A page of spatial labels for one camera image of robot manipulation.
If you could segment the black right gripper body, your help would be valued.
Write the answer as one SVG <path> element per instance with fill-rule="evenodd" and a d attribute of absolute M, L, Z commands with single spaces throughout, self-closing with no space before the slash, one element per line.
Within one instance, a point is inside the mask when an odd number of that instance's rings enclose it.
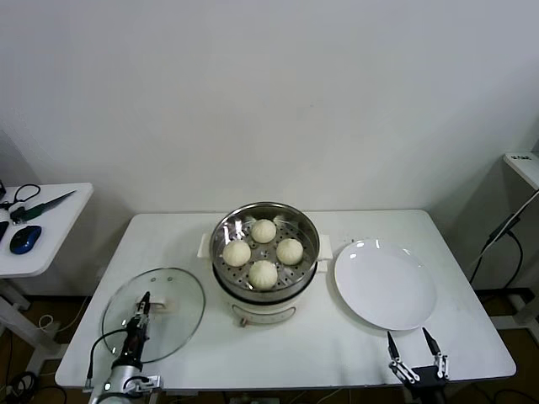
<path fill-rule="evenodd" d="M 419 381 L 410 387 L 413 399 L 422 404 L 446 404 L 446 379 L 438 376 L 435 365 L 412 368 L 412 371 L 419 376 Z"/>

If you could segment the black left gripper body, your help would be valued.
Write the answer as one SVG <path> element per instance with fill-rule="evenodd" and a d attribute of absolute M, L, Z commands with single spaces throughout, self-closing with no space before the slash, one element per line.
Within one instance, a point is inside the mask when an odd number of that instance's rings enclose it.
<path fill-rule="evenodd" d="M 142 353 L 147 336 L 148 317 L 135 316 L 125 327 L 126 337 L 123 342 L 120 364 L 129 366 L 142 366 Z"/>

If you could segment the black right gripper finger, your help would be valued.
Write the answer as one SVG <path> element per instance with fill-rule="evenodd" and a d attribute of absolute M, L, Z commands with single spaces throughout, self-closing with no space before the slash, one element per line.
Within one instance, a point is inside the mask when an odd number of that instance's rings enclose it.
<path fill-rule="evenodd" d="M 387 331 L 388 352 L 390 356 L 389 368 L 402 382 L 420 382 L 420 377 L 409 368 L 401 359 L 392 334 Z"/>
<path fill-rule="evenodd" d="M 434 365 L 437 368 L 436 374 L 438 377 L 448 377 L 449 376 L 449 361 L 448 356 L 443 354 L 439 344 L 431 336 L 429 331 L 423 327 L 422 332 L 424 334 L 425 341 L 429 347 L 431 354 L 434 357 Z"/>

